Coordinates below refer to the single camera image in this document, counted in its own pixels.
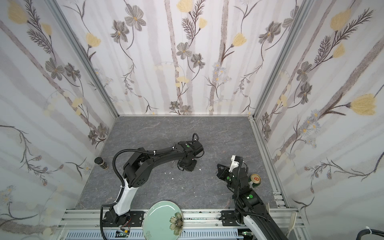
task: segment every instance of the white plastic part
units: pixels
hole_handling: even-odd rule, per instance
[[[260,227],[249,215],[243,217],[243,221],[245,225],[252,231],[253,235],[256,237],[257,240],[267,240]]]
[[[232,170],[239,166],[239,162],[235,161],[235,155],[232,155],[231,157],[231,166],[229,167],[229,172],[232,172]]]
[[[296,224],[296,216],[297,216],[297,212],[291,212],[291,220],[290,220],[290,222],[289,222],[288,231],[287,231],[287,233],[285,234],[286,237],[289,237],[289,234],[290,234],[291,231],[295,228],[295,224]]]
[[[119,200],[119,202],[113,206],[113,209],[115,210],[115,213],[120,216],[125,213],[127,213],[131,209],[131,203],[133,200],[133,197],[135,196],[138,187],[128,187],[128,182],[124,178],[125,188],[123,188],[122,196]]]

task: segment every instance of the can lid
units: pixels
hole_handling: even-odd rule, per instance
[[[102,164],[103,162],[104,162],[104,160],[101,157],[95,158],[95,163],[96,164]]]
[[[257,175],[257,174],[252,174],[252,175],[251,175],[251,181],[252,181],[253,183],[259,184],[259,183],[262,181],[262,179],[260,178],[259,175]]]

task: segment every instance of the green plate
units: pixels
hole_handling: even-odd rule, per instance
[[[147,212],[143,222],[146,240],[176,240],[183,228],[180,208],[170,201],[160,201]]]

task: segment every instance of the floral wallpaper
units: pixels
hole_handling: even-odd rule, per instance
[[[58,0],[119,114],[253,114],[297,0]]]
[[[0,238],[51,239],[114,117],[44,2],[0,6]]]
[[[311,239],[384,218],[384,2],[315,1],[257,116]]]

